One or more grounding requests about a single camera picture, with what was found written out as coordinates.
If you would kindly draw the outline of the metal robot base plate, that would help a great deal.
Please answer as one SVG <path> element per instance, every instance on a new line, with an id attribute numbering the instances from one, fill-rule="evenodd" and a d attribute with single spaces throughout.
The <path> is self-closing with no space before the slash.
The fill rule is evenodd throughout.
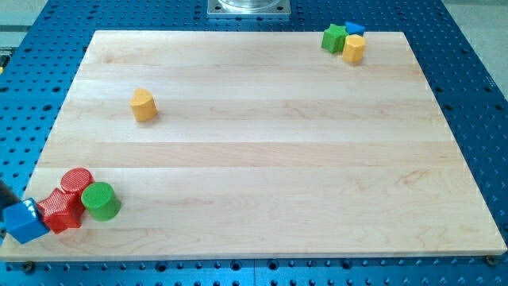
<path id="1" fill-rule="evenodd" d="M 207 13 L 229 15 L 289 15 L 290 0 L 208 0 Z"/>

